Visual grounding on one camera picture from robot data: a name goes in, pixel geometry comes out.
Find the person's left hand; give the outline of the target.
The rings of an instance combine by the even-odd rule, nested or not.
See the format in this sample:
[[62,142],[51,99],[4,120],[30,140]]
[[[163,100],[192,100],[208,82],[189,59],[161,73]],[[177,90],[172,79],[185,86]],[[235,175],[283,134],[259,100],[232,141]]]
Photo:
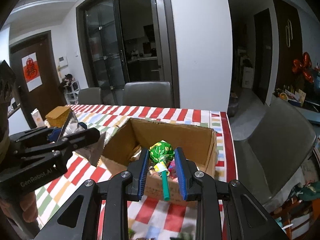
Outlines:
[[[1,199],[1,209],[3,213],[12,219],[12,215],[9,212],[11,205],[5,200]],[[20,207],[23,210],[22,217],[25,222],[31,223],[36,221],[38,217],[38,209],[36,205],[36,195],[35,192],[31,192],[23,196],[20,200]]]

